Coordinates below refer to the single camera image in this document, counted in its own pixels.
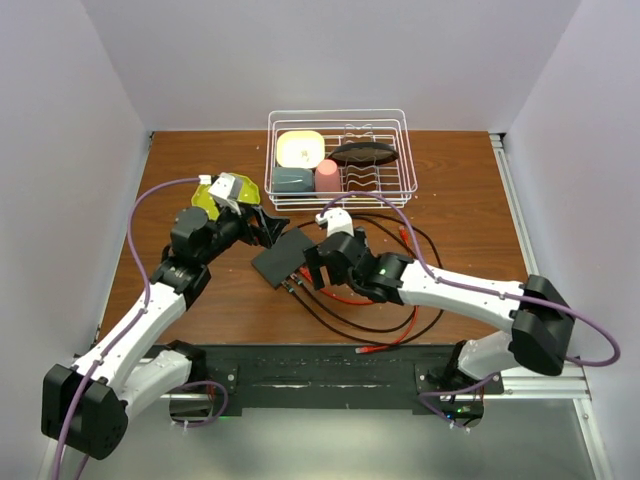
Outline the black network switch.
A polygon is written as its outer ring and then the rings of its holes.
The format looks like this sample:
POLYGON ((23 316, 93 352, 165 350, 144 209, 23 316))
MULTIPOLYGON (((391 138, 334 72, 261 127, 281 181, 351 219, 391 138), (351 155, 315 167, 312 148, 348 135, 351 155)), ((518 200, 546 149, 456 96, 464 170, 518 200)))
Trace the black network switch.
POLYGON ((294 228, 252 259, 251 265, 273 289, 277 289, 305 264, 304 251, 313 246, 313 241, 305 233, 294 228))

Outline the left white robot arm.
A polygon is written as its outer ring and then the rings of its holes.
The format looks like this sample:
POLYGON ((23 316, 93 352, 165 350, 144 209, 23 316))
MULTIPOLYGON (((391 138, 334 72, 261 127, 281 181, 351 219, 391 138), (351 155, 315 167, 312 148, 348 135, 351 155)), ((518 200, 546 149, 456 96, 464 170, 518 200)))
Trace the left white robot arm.
POLYGON ((288 223, 258 205, 222 207, 216 219, 196 206, 180 211, 160 265, 127 314, 71 366, 56 364, 45 375, 42 433, 102 460, 159 397, 178 387, 200 390, 207 380, 206 355, 196 347, 174 341, 147 365, 139 362, 201 295, 214 259, 238 241, 271 247, 288 223))

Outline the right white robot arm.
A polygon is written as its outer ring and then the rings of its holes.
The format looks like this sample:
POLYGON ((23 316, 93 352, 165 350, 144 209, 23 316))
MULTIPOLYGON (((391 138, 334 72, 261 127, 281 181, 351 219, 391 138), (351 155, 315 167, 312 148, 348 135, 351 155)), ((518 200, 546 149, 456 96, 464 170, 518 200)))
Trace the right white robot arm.
POLYGON ((303 254, 315 289, 348 285, 375 303, 428 306, 493 326, 491 335, 460 342, 432 375, 447 395, 469 392, 515 367, 550 377, 563 372, 575 319, 543 277, 486 280, 433 268, 417 257, 374 255, 361 228, 334 232, 303 254))

